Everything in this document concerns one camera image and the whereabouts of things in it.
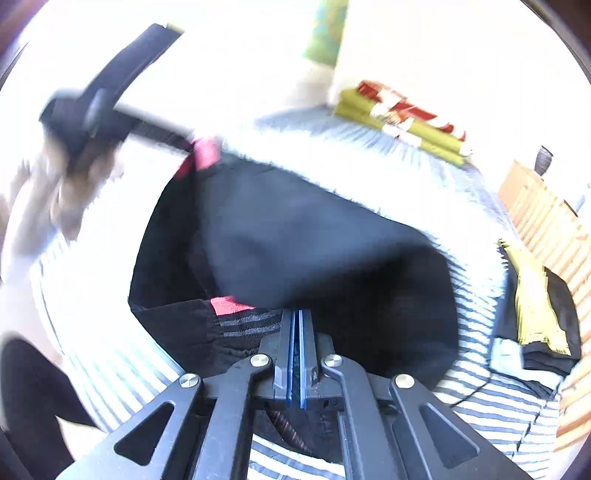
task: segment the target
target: metal screw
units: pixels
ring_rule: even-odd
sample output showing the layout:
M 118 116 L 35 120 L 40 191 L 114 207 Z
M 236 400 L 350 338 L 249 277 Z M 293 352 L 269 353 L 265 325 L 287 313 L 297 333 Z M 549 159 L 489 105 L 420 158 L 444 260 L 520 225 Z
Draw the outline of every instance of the metal screw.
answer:
M 253 367 L 264 367 L 268 363 L 269 357 L 267 357 L 264 353 L 258 353 L 251 357 L 251 365 Z
M 400 374 L 394 379 L 398 388 L 410 388 L 414 385 L 414 378 L 408 374 Z
M 183 388 L 191 388 L 197 385 L 200 381 L 200 378 L 195 374 L 184 374 L 181 378 L 178 379 L 178 382 L 181 384 Z
M 331 353 L 330 355 L 326 355 L 324 357 L 324 364 L 327 367 L 340 367 L 343 364 L 343 357 L 337 355 L 336 353 Z

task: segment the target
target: striped bedsheet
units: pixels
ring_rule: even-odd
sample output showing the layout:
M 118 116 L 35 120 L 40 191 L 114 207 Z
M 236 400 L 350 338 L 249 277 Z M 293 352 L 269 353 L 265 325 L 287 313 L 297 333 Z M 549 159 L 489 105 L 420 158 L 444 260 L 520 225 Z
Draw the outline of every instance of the striped bedsheet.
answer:
M 501 452 L 542 478 L 558 405 L 487 368 L 505 265 L 498 238 L 518 240 L 477 169 L 459 169 L 381 132 L 290 111 L 228 132 L 226 148 L 293 171 L 370 210 L 424 232 L 446 256 L 459 317 L 460 356 L 435 393 Z M 72 383 L 109 432 L 182 373 L 129 311 L 126 297 L 145 226 L 182 158 L 129 140 L 122 179 L 85 214 L 77 242 L 56 239 L 34 268 L 33 287 Z M 125 232 L 113 235 L 113 232 Z M 254 438 L 248 478 L 339 479 L 343 467 Z

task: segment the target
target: red and white cloth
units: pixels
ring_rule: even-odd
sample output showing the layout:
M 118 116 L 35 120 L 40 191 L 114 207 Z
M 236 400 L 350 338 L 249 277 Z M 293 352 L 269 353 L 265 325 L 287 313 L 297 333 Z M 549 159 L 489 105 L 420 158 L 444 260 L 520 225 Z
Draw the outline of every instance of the red and white cloth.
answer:
M 407 97 L 398 93 L 396 90 L 392 90 L 385 86 L 383 83 L 363 80 L 357 85 L 357 91 L 370 100 L 383 103 L 389 108 L 390 112 L 396 112 L 401 121 L 404 121 L 407 118 L 415 118 L 416 120 L 425 122 L 442 132 L 453 135 L 462 142 L 466 140 L 465 130 L 458 128 L 434 113 L 427 112 L 426 110 L 413 105 L 408 101 Z

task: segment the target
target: green folded cloth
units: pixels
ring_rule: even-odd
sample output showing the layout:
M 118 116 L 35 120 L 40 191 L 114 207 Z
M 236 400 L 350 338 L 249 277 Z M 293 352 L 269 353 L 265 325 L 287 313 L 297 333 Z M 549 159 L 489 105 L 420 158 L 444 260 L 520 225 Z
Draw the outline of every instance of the green folded cloth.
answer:
M 417 137 L 421 137 L 432 144 L 459 154 L 462 157 L 467 157 L 472 154 L 470 146 L 465 142 L 461 142 L 453 135 L 444 133 L 431 125 L 414 118 L 407 118 L 400 121 L 400 116 L 403 114 L 400 114 L 399 112 L 391 112 L 383 103 L 364 97 L 354 88 L 343 90 L 340 93 L 340 100 L 347 105 L 355 107 L 357 110 L 360 110 L 370 117 L 384 121 L 390 125 L 395 125 L 401 130 L 416 135 Z
M 366 125 L 371 128 L 375 128 L 376 130 L 380 130 L 388 135 L 393 137 L 397 137 L 400 140 L 414 146 L 418 147 L 421 150 L 429 152 L 436 157 L 439 157 L 443 160 L 448 161 L 458 167 L 464 165 L 466 159 L 457 153 L 451 152 L 445 148 L 436 145 L 429 140 L 425 140 L 424 138 L 418 137 L 413 135 L 409 132 L 405 132 L 404 130 L 399 129 L 394 125 L 389 125 L 388 123 L 379 120 L 373 116 L 370 116 L 368 113 L 364 113 L 361 110 L 358 110 L 354 106 L 346 103 L 346 102 L 339 102 L 335 107 L 335 115 L 341 116 L 348 120 L 352 120 L 362 125 Z

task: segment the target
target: wooden headboard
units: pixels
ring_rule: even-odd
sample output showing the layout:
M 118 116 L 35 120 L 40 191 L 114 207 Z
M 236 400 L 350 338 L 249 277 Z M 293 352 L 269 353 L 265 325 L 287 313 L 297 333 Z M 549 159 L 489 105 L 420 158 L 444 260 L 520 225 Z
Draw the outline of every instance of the wooden headboard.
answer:
M 569 286 L 580 322 L 583 359 L 567 377 L 556 450 L 591 431 L 591 238 L 540 176 L 514 161 L 499 198 L 527 248 Z

